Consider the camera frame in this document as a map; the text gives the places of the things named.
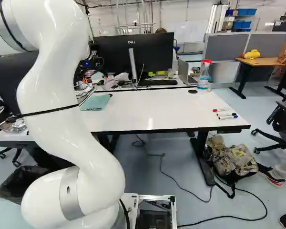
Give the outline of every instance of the laptop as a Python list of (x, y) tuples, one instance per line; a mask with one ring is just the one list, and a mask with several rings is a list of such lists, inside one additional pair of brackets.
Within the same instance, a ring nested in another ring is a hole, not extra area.
[(178, 60), (178, 75), (179, 78), (186, 85), (197, 85), (197, 81), (193, 77), (188, 75), (189, 73), (189, 64), (183, 60)]

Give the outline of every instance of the towel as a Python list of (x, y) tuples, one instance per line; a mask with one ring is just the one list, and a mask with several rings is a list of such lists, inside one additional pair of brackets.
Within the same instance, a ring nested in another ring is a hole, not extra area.
[(101, 111), (107, 105), (110, 99), (109, 94), (100, 96), (91, 96), (81, 106), (81, 111)]

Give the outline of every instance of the camouflage bag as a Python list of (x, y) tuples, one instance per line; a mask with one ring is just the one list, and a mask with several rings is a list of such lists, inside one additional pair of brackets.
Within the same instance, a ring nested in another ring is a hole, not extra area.
[(206, 141), (213, 163), (214, 172), (227, 182), (232, 189), (229, 194), (223, 187), (216, 184), (229, 198), (235, 196), (235, 183), (245, 177), (256, 174), (258, 163), (244, 144), (226, 147), (223, 137), (217, 135)]

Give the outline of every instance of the cubicle partition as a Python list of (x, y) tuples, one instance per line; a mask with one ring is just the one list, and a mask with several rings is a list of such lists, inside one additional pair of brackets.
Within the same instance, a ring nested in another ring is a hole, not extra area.
[[(285, 42), (286, 32), (208, 34), (205, 37), (203, 59), (214, 61), (209, 73), (215, 83), (239, 82), (236, 78), (239, 62), (235, 61), (235, 58), (241, 58), (243, 53), (252, 49), (259, 50), (261, 57), (278, 57)], [(269, 67), (267, 68), (261, 68), (262, 72), (249, 78), (248, 81), (267, 82), (271, 75)]]

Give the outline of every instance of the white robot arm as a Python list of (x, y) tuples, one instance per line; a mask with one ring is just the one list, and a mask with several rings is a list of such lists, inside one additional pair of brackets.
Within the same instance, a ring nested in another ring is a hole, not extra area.
[[(22, 114), (77, 104), (73, 76), (89, 55), (86, 16), (73, 0), (0, 0), (0, 54), (39, 49), (17, 89)], [(77, 167), (36, 180), (21, 204), (35, 228), (123, 229), (117, 223), (125, 176), (91, 135), (78, 107), (24, 117), (36, 143)]]

